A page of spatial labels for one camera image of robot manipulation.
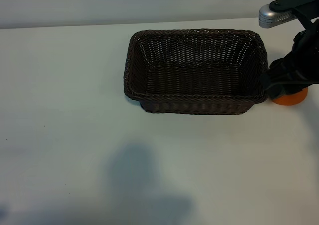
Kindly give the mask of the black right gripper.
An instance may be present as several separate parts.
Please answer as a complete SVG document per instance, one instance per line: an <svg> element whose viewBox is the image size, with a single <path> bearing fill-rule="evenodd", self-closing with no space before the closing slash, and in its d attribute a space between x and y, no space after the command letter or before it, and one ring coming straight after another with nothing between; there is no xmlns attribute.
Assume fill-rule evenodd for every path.
<svg viewBox="0 0 319 225"><path fill-rule="evenodd" d="M300 92L319 82L319 21L298 18L304 31L294 38L287 59L273 61L260 76L260 82L271 99Z"/></svg>

